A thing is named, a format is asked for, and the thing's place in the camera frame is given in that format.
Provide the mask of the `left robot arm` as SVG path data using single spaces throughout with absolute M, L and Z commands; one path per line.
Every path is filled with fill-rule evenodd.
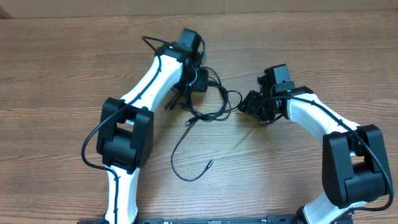
M 153 149 L 154 113 L 171 89 L 177 95 L 169 106 L 192 91 L 207 90 L 209 74 L 200 68 L 203 45 L 197 32 L 184 29 L 178 41 L 164 41 L 154 50 L 150 69 L 132 90 L 103 103 L 96 151 L 108 173 L 109 200 L 99 223 L 137 223 L 137 182 Z

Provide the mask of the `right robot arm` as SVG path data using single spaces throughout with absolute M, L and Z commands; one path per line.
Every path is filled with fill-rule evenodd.
M 295 86 L 286 64 L 264 70 L 259 91 L 238 110 L 266 126 L 285 118 L 301 125 L 322 146 L 321 194 L 295 214 L 268 215 L 267 223 L 352 223 L 356 211 L 381 212 L 394 200 L 381 130 L 361 126 L 323 104 L 306 86 Z

